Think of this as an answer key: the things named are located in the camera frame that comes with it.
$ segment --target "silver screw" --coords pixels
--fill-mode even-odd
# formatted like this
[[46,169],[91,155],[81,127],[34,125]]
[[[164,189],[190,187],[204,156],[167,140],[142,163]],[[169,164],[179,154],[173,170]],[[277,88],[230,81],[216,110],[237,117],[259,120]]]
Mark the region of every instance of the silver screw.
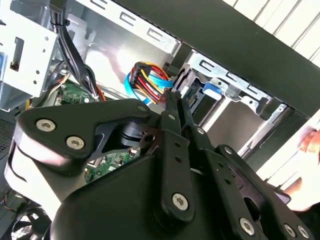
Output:
[[298,230],[302,234],[302,236],[304,236],[306,239],[309,238],[309,234],[302,226],[298,225]]
[[295,231],[292,229],[292,227],[290,227],[288,224],[284,225],[285,230],[292,236],[292,237],[296,237],[296,233]]
[[80,150],[83,149],[85,146],[85,142],[78,136],[70,136],[66,140],[66,144],[69,148]]
[[172,120],[176,120],[175,116],[169,114],[169,118],[171,118]]
[[251,222],[249,222],[245,218],[240,218],[240,225],[241,228],[250,236],[255,235],[255,229],[254,226],[252,226]]
[[231,151],[231,149],[230,148],[228,148],[228,147],[224,147],[224,150],[228,153],[228,154],[232,154],[232,151]]
[[172,202],[181,211],[186,211],[188,209],[188,201],[186,197],[180,193],[175,193],[173,195]]
[[51,132],[56,129],[56,125],[53,121],[48,119],[41,119],[36,122],[36,127],[43,132]]
[[200,127],[198,127],[198,132],[201,133],[201,134],[205,134],[205,131]]
[[145,106],[141,106],[141,105],[138,105],[138,109],[140,109],[141,111],[144,111],[144,112],[148,111],[148,109]]

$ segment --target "black cable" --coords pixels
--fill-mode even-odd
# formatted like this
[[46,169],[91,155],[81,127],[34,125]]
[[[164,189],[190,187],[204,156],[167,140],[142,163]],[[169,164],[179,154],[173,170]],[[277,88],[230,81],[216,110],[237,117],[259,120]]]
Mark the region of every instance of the black cable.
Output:
[[58,79],[60,75],[60,71],[63,69],[64,61],[59,62],[52,73],[50,74],[48,80],[46,81],[46,84],[44,86],[44,92],[47,91]]
[[51,24],[54,32],[59,36],[58,46],[67,68],[81,87],[97,101],[102,101],[102,98],[99,97],[95,75],[92,69],[88,69],[83,62],[67,31],[66,9],[64,8],[60,13],[55,12],[53,9],[50,10]]

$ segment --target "motherboard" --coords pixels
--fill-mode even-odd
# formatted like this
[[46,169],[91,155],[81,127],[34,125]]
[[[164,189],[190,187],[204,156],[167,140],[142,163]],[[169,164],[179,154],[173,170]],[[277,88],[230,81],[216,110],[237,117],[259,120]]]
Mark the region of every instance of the motherboard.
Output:
[[91,183],[92,181],[131,162],[139,157],[139,155],[140,149],[138,147],[131,147],[125,152],[108,154],[90,161],[84,170],[85,182],[87,184]]
[[80,85],[73,83],[72,81],[67,81],[58,90],[55,106],[65,105],[65,104],[84,104],[93,103],[95,99],[87,93]]

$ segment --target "metal arm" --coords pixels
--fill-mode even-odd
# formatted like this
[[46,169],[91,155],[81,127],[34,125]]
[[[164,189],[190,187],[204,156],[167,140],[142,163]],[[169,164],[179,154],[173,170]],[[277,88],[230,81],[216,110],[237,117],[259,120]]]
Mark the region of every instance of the metal arm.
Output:
[[[178,93],[160,103],[161,115],[126,99],[18,118],[6,179],[55,217],[51,239],[314,239],[288,196],[229,146],[211,145]],[[84,186],[88,161],[130,146],[144,156]]]

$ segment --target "black metal bracket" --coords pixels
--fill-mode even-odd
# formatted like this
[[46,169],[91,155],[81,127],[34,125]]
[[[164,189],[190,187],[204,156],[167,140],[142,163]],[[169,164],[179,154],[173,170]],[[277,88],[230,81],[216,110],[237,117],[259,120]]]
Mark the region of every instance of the black metal bracket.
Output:
[[[161,115],[134,99],[31,109],[17,120],[13,146],[67,175],[80,174],[89,160],[102,157],[106,149],[140,146],[151,156],[123,168],[155,161],[152,209],[156,222],[167,231],[179,234],[196,218],[190,170],[195,169],[210,183],[206,191],[216,207],[210,208],[209,214],[219,219],[217,225],[225,239],[302,240],[301,228],[314,239],[233,149],[211,145],[204,130],[194,125],[189,106],[179,93],[165,91],[159,102],[165,105]],[[41,130],[37,123],[43,119],[50,120],[54,129]],[[81,138],[84,146],[71,148],[67,144],[70,136]],[[146,143],[145,136],[153,136],[152,141]]]
[[[147,123],[151,116],[149,108],[136,99],[34,108],[19,116],[14,141],[31,159],[61,174],[79,175],[88,161],[105,155],[104,147],[108,140],[113,142],[115,130],[128,123]],[[55,129],[39,129],[39,120],[52,121]],[[83,140],[83,148],[67,145],[72,136]],[[28,148],[27,141],[37,143],[37,152]]]

